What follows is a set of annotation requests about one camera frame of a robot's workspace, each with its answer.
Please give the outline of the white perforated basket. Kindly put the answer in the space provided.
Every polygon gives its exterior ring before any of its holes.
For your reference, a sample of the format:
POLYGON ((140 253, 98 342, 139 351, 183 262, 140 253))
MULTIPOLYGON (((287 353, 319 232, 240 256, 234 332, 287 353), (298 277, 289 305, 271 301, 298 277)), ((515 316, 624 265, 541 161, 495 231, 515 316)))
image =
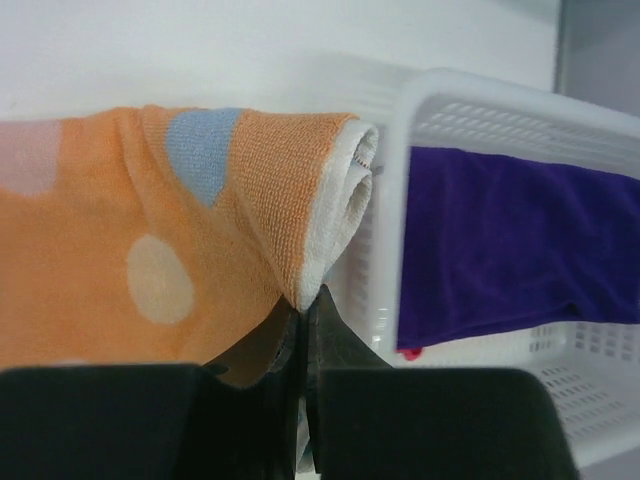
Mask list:
MULTIPOLYGON (((572 165, 639 183, 637 118, 549 92, 445 69, 406 85, 372 164, 372 196, 334 265, 337 309, 387 363, 397 333, 410 152, 451 148, 572 165)), ((558 321, 422 347, 420 367, 515 367, 547 388, 579 467, 639 444, 639 320, 558 321)))

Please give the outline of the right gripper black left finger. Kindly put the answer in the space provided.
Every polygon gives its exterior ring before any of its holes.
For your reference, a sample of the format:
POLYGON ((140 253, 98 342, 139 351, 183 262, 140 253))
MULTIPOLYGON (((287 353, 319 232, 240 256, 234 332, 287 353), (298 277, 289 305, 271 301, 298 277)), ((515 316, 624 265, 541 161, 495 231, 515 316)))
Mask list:
POLYGON ((300 321, 280 299, 258 327, 207 365, 213 479, 295 477, 300 321))

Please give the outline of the purple towel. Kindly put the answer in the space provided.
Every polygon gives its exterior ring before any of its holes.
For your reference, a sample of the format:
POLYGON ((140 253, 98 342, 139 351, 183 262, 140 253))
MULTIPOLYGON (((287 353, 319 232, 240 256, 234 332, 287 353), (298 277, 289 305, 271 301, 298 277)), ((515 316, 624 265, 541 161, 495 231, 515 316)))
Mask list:
POLYGON ((638 181, 413 148, 398 349, 579 320, 639 320, 638 181))

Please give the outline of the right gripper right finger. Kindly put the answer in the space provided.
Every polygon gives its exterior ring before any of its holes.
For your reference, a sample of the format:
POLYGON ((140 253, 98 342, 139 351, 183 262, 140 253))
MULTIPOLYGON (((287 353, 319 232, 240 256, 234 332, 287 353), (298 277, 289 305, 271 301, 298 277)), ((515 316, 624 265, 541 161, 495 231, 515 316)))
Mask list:
POLYGON ((390 365, 343 321, 332 294, 322 286, 306 319, 305 412, 315 472, 325 475, 345 462, 344 447, 355 445, 359 409, 376 376, 390 365))

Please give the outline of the pink towel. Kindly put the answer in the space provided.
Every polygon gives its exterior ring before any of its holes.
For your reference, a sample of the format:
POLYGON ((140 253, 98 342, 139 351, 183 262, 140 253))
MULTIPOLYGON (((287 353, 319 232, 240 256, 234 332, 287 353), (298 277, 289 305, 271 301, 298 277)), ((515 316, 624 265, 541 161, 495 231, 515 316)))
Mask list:
POLYGON ((423 348, 400 349, 398 353, 408 362, 413 362, 422 356, 423 348))

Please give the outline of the orange towel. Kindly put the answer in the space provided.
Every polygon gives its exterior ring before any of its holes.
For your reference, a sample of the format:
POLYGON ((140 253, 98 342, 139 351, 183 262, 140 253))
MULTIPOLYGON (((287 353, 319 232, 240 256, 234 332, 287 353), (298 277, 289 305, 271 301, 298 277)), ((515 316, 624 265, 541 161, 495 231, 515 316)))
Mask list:
POLYGON ((306 311, 364 216, 349 113, 116 108, 1 126, 1 365, 207 364, 306 311))

